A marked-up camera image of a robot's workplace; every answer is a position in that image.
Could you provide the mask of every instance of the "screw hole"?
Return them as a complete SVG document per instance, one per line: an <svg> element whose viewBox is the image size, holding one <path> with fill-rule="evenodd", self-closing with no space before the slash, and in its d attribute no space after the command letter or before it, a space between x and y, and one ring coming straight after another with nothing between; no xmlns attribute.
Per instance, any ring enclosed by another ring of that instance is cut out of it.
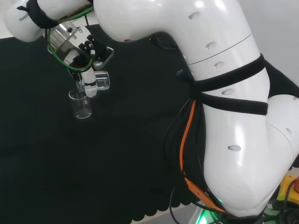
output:
<svg viewBox="0 0 299 224"><path fill-rule="evenodd" d="M222 95L232 95L234 92L235 92L234 89L228 89L228 90L223 91L221 94Z"/></svg>
<svg viewBox="0 0 299 224"><path fill-rule="evenodd" d="M234 151L234 152L240 152L241 151L241 147L240 146L236 146L236 145L229 146L228 149L230 151Z"/></svg>
<svg viewBox="0 0 299 224"><path fill-rule="evenodd" d="M291 129L287 128L286 131L287 131L289 134L292 134Z"/></svg>
<svg viewBox="0 0 299 224"><path fill-rule="evenodd" d="M194 12L191 15L188 16L189 20L195 20L197 18L199 18L200 12Z"/></svg>

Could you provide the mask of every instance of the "clear plastic cup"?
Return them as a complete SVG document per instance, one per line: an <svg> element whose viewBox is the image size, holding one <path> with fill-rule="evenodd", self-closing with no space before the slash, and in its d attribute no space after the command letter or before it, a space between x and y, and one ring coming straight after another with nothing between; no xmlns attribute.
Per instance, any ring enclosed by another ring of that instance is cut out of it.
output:
<svg viewBox="0 0 299 224"><path fill-rule="evenodd" d="M98 90L107 90L110 88L110 77L107 71L95 71L94 72Z"/></svg>
<svg viewBox="0 0 299 224"><path fill-rule="evenodd" d="M85 92L78 90L71 90L69 92L71 106L76 118L85 119L92 114L90 99L86 96Z"/></svg>

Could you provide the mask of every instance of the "black cable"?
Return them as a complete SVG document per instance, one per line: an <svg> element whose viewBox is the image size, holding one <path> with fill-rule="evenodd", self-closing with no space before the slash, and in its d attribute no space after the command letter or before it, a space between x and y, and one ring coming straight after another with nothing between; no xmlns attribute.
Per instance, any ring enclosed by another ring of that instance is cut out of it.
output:
<svg viewBox="0 0 299 224"><path fill-rule="evenodd" d="M90 27L89 27L89 22L88 22L88 18L87 18L87 15L84 16L85 17L85 21L86 21L86 24L87 24L87 28L90 32Z"/></svg>
<svg viewBox="0 0 299 224"><path fill-rule="evenodd" d="M174 194L175 190L176 190L176 187L174 187L174 188L172 189L172 192L171 192L171 195L170 195L169 210L170 210L171 217L173 218L173 220L175 221L175 223L176 223L176 224L180 224L180 223L178 222L178 220L174 217L174 214L173 214L173 212L172 212L172 207L171 207L172 197L173 197L173 194Z"/></svg>
<svg viewBox="0 0 299 224"><path fill-rule="evenodd" d="M196 205L197 207L200 207L200 208L202 208L202 209L205 209L205 210L208 210L208 211L211 211L211 212L218 213L218 214L220 214L220 215L226 215L226 216L233 216L233 217L234 217L234 215L231 215L231 214L229 214L229 213L227 213L227 212L218 211L218 210L216 210L216 209L211 209L211 208L206 207L206 206L204 206L204 205L202 205L202 204L199 204L199 203L197 203L197 202L192 202L192 204L194 204L194 205Z"/></svg>
<svg viewBox="0 0 299 224"><path fill-rule="evenodd" d="M288 198L289 198L289 194L290 194L291 188L292 188L292 186L294 185L294 183L296 183L296 181L297 181L297 180L293 180L293 181L290 183L290 185L289 185L289 187L288 187L288 190L286 191L286 195L285 195L285 201L284 201L284 207L283 207L283 209L286 209L286 204L287 204L287 202L288 202Z"/></svg>
<svg viewBox="0 0 299 224"><path fill-rule="evenodd" d="M178 50L177 46L173 43L167 41L161 41L156 34L153 34L149 37L154 45L163 49L163 50Z"/></svg>
<svg viewBox="0 0 299 224"><path fill-rule="evenodd" d="M289 194L290 194L290 191L291 191L291 189L292 189L292 186L294 185L294 183L295 183L296 181L297 181L297 180L293 180L293 181L290 183L290 185L288 186L288 189L287 189L287 191L286 191L286 195L285 195L285 200L284 200L283 208L279 211L278 214L276 214L276 215L274 215L274 216L271 216L271 215L268 215L268 214L264 213L264 215L266 216L266 217L263 219L264 222L273 221L273 220L276 220L276 219L278 219L278 218L279 218L279 221L280 221L280 222L283 221L284 216L285 216L284 211L285 211L285 210L289 210L289 209L287 208L287 206L286 206L286 205L287 205L287 202L288 202Z"/></svg>
<svg viewBox="0 0 299 224"><path fill-rule="evenodd" d="M187 105L190 102L190 98L187 99L186 103L184 104L184 106L180 109L180 111L177 113L177 115L175 116L175 118L172 120L172 122L169 124L165 134L164 134L164 142L163 142L163 152L164 152L164 160L167 161L167 157L166 157L166 153L165 153L165 149L166 149L166 140L169 134L169 131L171 130L171 128L173 127L174 123L178 120L178 118L182 115L183 111L185 110L185 108L187 107Z"/></svg>
<svg viewBox="0 0 299 224"><path fill-rule="evenodd" d="M45 29L45 41L46 41L47 46L48 46L48 29Z"/></svg>

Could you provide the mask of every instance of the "green light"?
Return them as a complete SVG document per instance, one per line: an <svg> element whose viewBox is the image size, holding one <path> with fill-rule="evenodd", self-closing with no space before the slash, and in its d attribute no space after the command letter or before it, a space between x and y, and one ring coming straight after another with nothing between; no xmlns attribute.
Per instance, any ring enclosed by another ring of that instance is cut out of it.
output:
<svg viewBox="0 0 299 224"><path fill-rule="evenodd" d="M202 211L200 217L198 218L196 224L207 224L206 216L205 216L206 210Z"/></svg>

